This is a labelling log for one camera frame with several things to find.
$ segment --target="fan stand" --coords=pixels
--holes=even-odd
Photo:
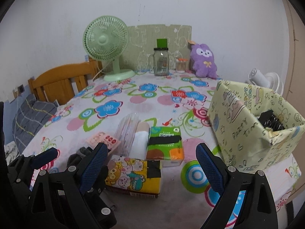
[[[135,75],[135,72],[130,69],[120,69],[119,65],[119,57],[116,57],[113,60],[113,71],[107,73],[104,76],[104,81],[106,82],[114,82],[114,81],[121,81],[124,79],[131,78]]]

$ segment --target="green fan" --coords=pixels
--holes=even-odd
[[[128,45],[129,32],[126,24],[114,16],[101,16],[92,21],[83,34],[83,46],[93,59],[111,61],[113,71],[104,76],[107,82],[133,77],[134,71],[120,69],[119,56]]]

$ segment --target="blue wall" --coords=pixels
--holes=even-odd
[[[18,96],[18,99],[13,100],[11,103],[9,101],[4,102],[4,115],[3,115],[3,132],[5,138],[5,144],[8,144],[14,140],[13,138],[13,120],[16,116],[18,108],[24,102],[26,97],[30,94],[29,86],[24,87],[24,92]]]

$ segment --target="fan base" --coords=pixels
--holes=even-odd
[[[113,71],[107,73],[104,76],[104,81],[106,82],[114,82],[114,81],[121,81],[124,79],[131,78],[135,75],[135,72],[130,69],[121,69],[119,73],[114,74]]]

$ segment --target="table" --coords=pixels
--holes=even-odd
[[[206,114],[216,84],[217,80],[176,72],[166,77],[137,72],[131,79],[113,83],[98,79],[59,108],[23,154],[37,155],[50,147],[57,148],[57,159],[41,168],[54,173],[66,169],[68,157],[85,139],[99,131],[114,134],[120,120],[129,113],[136,112],[150,126],[179,126],[185,152],[183,163],[163,168],[157,199],[111,193],[109,198],[117,206],[118,225],[114,228],[200,228],[219,198],[195,155],[196,146],[205,142],[221,156]],[[198,170],[200,176],[194,178],[192,174]],[[291,155],[264,171],[279,210],[300,175],[298,165]],[[38,172],[34,172],[31,185]],[[227,228],[233,227],[243,197],[242,191]]]

